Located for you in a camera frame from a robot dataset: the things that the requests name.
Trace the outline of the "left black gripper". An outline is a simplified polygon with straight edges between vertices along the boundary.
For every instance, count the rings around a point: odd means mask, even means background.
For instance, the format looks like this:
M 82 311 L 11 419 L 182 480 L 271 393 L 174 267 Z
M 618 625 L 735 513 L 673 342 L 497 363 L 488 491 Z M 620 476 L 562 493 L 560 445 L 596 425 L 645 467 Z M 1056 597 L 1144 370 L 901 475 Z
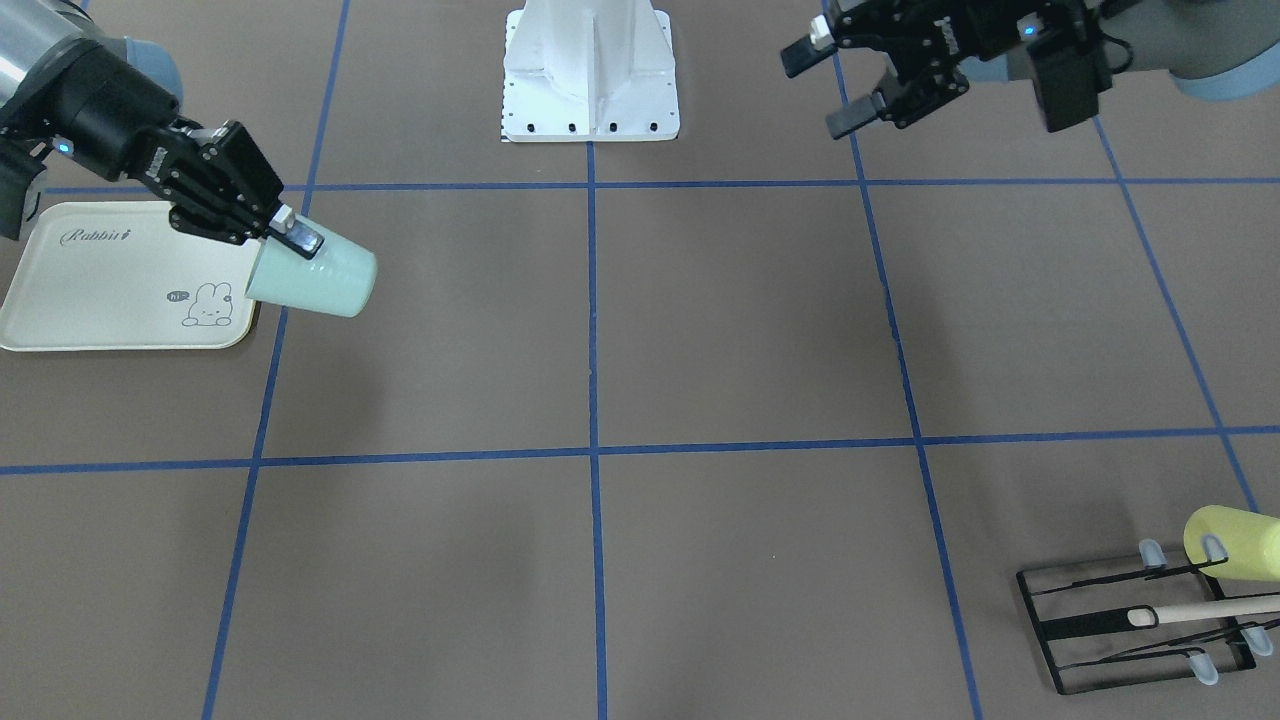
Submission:
M 904 129 L 964 95 L 960 67 L 989 61 L 1021 42 L 1021 23 L 1038 1 L 832 1 L 829 24 L 812 22 L 780 51 L 783 73 L 797 78 L 838 50 L 870 49 L 886 58 L 873 90 L 826 117 L 832 140 L 887 123 Z

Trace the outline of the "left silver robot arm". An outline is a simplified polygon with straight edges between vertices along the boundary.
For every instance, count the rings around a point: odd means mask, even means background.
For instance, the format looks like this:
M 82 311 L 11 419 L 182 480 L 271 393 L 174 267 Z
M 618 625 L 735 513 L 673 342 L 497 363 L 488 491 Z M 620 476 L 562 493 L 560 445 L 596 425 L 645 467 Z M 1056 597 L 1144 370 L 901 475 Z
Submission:
M 831 1 L 780 60 L 792 78 L 842 50 L 883 56 L 872 90 L 827 117 L 833 138 L 904 129 L 977 81 L 1019 79 L 1060 132 L 1097 117 L 1130 70 L 1164 70 L 1210 102 L 1274 87 L 1277 23 L 1275 1 Z

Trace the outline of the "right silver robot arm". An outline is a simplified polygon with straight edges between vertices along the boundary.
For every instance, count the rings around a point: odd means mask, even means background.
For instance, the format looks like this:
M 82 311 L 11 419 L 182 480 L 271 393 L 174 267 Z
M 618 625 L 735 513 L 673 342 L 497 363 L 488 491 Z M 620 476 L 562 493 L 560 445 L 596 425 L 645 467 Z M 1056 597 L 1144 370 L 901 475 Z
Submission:
M 59 152 L 108 182 L 168 202 L 170 225 L 223 243 L 275 240 L 303 259 L 325 240 L 283 201 L 284 184 L 238 120 L 182 111 L 177 69 L 151 44 L 105 35 L 72 1 L 3 4 L 3 237 L 35 214 Z

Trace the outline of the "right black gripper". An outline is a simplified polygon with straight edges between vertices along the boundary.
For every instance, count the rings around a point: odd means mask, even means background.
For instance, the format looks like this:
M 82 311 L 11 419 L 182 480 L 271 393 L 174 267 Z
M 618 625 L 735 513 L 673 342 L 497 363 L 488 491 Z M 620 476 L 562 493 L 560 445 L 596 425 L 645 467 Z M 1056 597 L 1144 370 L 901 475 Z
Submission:
M 283 181 L 243 123 L 146 128 L 132 149 L 128 177 L 172 205 L 180 233 L 237 246 L 270 237 L 305 261 L 323 249 L 325 237 L 283 205 Z

